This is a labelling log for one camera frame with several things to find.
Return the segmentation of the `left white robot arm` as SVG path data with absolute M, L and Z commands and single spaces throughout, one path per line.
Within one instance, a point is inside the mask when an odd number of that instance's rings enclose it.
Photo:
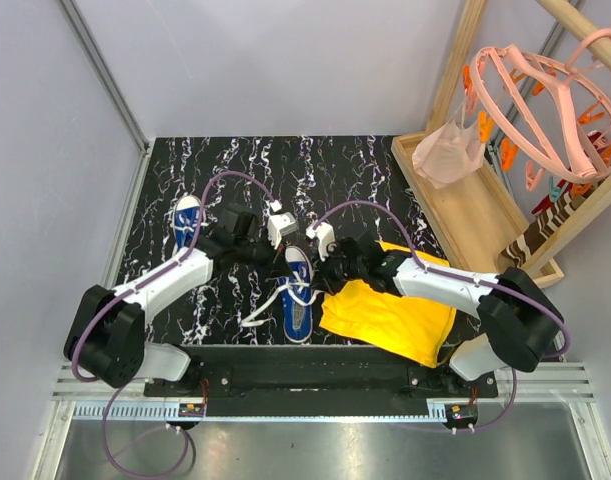
M 181 396 L 200 386 L 201 372 L 189 354 L 146 339 L 146 326 L 187 292 L 209 283 L 235 264 L 286 271 L 279 262 L 282 228 L 291 215 L 269 216 L 266 226 L 252 211 L 227 206 L 205 231 L 192 233 L 177 253 L 150 272 L 111 289 L 94 285 L 82 296 L 64 344 L 74 376 L 112 388 L 134 379 L 165 380 Z

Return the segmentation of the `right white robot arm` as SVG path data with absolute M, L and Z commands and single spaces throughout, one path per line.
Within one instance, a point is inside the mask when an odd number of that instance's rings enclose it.
M 461 343 L 439 371 L 440 387 L 451 396 L 465 394 L 479 377 L 503 367 L 534 371 L 555 338 L 569 336 L 560 312 L 518 268 L 502 274 L 468 272 L 428 263 L 414 252 L 385 250 L 375 241 L 344 238 L 314 262 L 312 287 L 337 294 L 352 280 L 480 320 L 483 333 Z

